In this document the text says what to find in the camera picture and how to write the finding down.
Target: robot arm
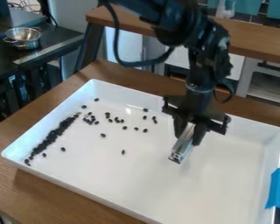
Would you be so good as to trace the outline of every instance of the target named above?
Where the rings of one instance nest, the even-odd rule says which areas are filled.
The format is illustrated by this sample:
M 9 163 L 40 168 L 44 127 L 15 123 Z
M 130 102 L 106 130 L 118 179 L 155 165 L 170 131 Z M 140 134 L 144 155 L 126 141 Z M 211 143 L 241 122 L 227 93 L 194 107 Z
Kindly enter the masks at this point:
M 229 35 L 219 24 L 203 14 L 194 0 L 100 0 L 115 23 L 114 52 L 118 63 L 126 67 L 143 67 L 164 62 L 175 46 L 188 49 L 190 72 L 186 77 L 186 95 L 166 96 L 163 111 L 174 118 L 178 138 L 169 159 L 181 163 L 192 146 L 200 145 L 208 131 L 225 135 L 230 118 L 212 104 L 215 86 L 224 84 L 230 75 Z M 120 25 L 110 3 L 118 4 L 151 24 L 157 39 L 169 50 L 157 59 L 122 61 L 118 55 Z

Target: wooden table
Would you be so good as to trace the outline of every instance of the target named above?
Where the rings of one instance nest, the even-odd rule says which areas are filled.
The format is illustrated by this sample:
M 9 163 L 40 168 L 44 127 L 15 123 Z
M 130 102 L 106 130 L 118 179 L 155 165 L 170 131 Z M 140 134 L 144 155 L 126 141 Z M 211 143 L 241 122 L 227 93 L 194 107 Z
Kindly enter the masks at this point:
M 138 17 L 114 6 L 121 29 L 147 36 L 155 36 L 151 26 Z M 113 18 L 105 7 L 99 7 L 86 13 L 86 20 L 96 27 L 114 27 Z M 215 18 L 231 36 L 230 52 L 259 60 L 280 63 L 280 28 L 251 24 L 225 18 Z
M 106 61 L 96 61 L 1 122 L 0 153 L 91 79 L 111 82 L 154 95 L 180 95 L 186 91 L 184 82 L 124 68 Z M 279 107 L 239 97 L 220 107 L 227 113 L 280 127 Z M 41 178 L 17 170 L 1 157 L 0 211 L 24 224 L 142 223 Z

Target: stainless steel bowl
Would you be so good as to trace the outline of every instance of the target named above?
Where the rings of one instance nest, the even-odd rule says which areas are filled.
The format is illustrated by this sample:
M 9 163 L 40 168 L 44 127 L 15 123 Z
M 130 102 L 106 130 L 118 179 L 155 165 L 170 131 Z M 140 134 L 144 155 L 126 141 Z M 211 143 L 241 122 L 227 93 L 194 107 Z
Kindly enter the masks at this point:
M 9 29 L 6 33 L 4 42 L 15 46 L 20 50 L 31 50 L 40 45 L 40 29 L 38 27 L 18 27 Z

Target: white tray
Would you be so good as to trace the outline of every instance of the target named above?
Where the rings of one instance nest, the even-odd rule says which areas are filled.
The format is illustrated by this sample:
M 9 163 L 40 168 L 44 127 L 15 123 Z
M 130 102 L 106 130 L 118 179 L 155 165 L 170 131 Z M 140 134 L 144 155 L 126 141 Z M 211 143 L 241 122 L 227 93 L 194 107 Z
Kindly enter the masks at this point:
M 2 156 L 19 169 L 148 223 L 273 224 L 275 208 L 264 206 L 270 174 L 280 165 L 280 128 L 232 116 L 226 136 L 207 133 L 178 165 L 168 159 L 176 139 L 162 106 L 158 96 L 91 80 Z M 31 167 L 25 165 L 32 148 L 77 111 L 92 111 L 101 123 L 89 126 L 80 116 L 49 146 L 46 158 L 38 155 Z M 123 118 L 129 128 L 109 123 L 105 112 Z

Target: wooden shelf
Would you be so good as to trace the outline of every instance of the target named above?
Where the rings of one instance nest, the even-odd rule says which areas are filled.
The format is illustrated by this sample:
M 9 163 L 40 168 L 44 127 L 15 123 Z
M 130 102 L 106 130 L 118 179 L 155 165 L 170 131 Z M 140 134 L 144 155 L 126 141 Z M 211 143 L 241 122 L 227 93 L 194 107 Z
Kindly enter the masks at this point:
M 117 6 L 114 8 L 122 30 L 155 36 L 149 24 L 126 10 Z M 86 20 L 89 23 L 114 27 L 113 19 L 105 7 L 86 12 Z M 215 18 L 215 21 L 229 31 L 231 53 L 280 63 L 280 28 L 224 18 Z

